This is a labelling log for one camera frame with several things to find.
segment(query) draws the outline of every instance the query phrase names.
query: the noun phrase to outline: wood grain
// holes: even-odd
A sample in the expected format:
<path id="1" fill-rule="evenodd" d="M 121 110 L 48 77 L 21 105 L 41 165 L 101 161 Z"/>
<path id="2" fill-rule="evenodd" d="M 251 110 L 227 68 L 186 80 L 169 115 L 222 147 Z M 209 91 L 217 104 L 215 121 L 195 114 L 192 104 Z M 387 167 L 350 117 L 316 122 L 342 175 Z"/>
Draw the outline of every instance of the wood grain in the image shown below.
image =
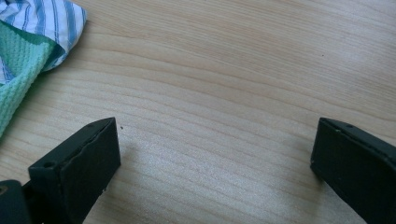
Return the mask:
<path id="1" fill-rule="evenodd" d="M 364 223 L 309 158 L 320 117 L 396 145 L 394 1 L 76 2 L 83 37 L 8 126 L 2 179 L 116 117 L 86 223 Z"/>

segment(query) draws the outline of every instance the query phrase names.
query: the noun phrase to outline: wooden table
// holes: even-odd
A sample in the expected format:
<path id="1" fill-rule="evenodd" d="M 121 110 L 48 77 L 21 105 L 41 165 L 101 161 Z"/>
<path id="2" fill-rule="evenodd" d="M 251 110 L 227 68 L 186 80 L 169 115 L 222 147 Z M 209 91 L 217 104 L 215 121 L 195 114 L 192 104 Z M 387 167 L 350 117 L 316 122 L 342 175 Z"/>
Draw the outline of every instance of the wooden table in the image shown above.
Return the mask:
<path id="1" fill-rule="evenodd" d="M 309 169 L 318 119 L 396 145 L 391 0 L 76 1 L 83 37 L 0 142 L 0 177 L 116 117 L 86 223 L 363 223 Z"/>

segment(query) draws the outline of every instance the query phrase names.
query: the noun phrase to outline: mint green towel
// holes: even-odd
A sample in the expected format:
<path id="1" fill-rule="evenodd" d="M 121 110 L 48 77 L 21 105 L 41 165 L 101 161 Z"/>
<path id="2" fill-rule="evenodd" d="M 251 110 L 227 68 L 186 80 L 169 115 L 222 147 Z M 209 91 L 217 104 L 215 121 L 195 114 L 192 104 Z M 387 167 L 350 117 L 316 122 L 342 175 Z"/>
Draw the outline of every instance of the mint green towel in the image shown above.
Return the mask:
<path id="1" fill-rule="evenodd" d="M 0 57 L 15 75 L 8 84 L 0 84 L 0 137 L 55 46 L 43 35 L 33 35 L 0 21 Z"/>

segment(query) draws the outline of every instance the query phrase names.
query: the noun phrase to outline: blue striped fabric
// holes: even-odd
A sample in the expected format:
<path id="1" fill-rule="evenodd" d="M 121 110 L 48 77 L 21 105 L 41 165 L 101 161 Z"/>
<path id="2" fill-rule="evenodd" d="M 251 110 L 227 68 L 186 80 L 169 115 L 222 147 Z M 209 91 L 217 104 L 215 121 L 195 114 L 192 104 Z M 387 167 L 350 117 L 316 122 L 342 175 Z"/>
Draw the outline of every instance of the blue striped fabric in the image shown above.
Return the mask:
<path id="1" fill-rule="evenodd" d="M 58 66 L 81 36 L 87 12 L 68 0 L 0 0 L 0 21 L 31 34 L 44 35 L 59 48 L 43 71 Z M 0 84 L 7 84 L 14 76 L 1 59 Z"/>

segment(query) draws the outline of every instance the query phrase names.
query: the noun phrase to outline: fabric fold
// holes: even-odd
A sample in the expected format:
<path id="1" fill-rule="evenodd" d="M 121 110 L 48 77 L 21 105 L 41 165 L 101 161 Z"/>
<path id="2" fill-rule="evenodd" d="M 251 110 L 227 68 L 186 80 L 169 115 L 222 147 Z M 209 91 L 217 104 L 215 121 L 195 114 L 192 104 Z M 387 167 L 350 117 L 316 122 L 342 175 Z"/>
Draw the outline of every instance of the fabric fold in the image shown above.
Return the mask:
<path id="1" fill-rule="evenodd" d="M 0 137 L 37 75 L 66 58 L 86 20 L 68 0 L 0 0 Z"/>

